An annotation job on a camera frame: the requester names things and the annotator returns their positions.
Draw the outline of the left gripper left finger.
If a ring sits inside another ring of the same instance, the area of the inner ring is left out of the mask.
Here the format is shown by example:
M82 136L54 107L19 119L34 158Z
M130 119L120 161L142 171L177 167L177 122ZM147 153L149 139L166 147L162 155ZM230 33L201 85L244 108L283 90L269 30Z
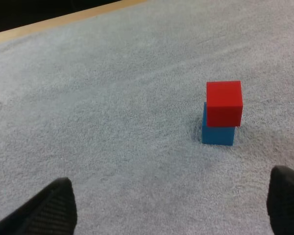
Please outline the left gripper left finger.
M77 209L69 178L58 178L0 221L0 235L73 235Z

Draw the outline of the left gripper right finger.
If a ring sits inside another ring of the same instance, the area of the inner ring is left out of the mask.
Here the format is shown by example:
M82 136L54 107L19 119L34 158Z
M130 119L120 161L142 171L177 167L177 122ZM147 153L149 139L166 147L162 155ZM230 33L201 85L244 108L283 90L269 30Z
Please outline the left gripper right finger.
M271 170L267 212L275 235L294 235L294 170L287 166Z

